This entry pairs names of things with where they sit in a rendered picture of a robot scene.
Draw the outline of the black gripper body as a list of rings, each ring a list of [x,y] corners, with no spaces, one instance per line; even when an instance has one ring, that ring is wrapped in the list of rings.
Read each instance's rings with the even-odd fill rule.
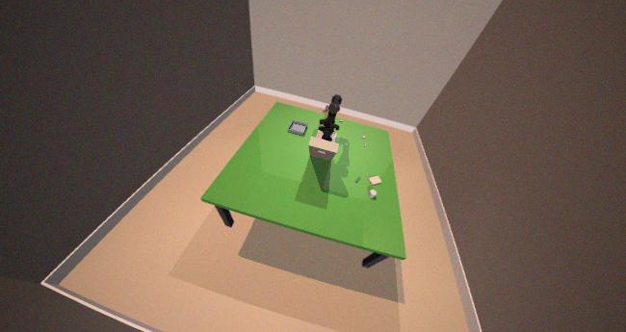
[[[339,128],[340,128],[340,127],[339,127],[339,125],[335,124],[335,121],[334,121],[335,119],[334,119],[334,118],[332,118],[332,117],[328,117],[328,119],[330,119],[330,125],[325,124],[325,125],[324,125],[325,127],[324,127],[324,126],[320,126],[320,127],[318,128],[318,130],[322,131],[322,129],[325,129],[325,130],[326,130],[326,128],[330,128],[330,129],[332,129],[332,130],[334,130],[334,129],[336,128],[336,130],[339,130]],[[322,131],[322,132],[323,132],[323,131]]]

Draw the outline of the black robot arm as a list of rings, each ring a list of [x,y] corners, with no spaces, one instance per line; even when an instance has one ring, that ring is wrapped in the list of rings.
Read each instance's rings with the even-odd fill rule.
[[[342,102],[342,97],[339,95],[333,95],[332,96],[332,100],[331,100],[331,104],[329,104],[329,111],[328,111],[328,116],[327,117],[332,117],[335,119],[337,112],[340,111],[340,104]],[[320,119],[320,124],[328,124],[330,125],[330,119],[326,118],[326,119]]]

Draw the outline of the beige flat rectangular block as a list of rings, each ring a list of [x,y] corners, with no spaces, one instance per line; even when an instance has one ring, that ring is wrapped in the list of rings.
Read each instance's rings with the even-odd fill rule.
[[[372,186],[381,183],[377,176],[369,178],[369,181],[371,182]]]

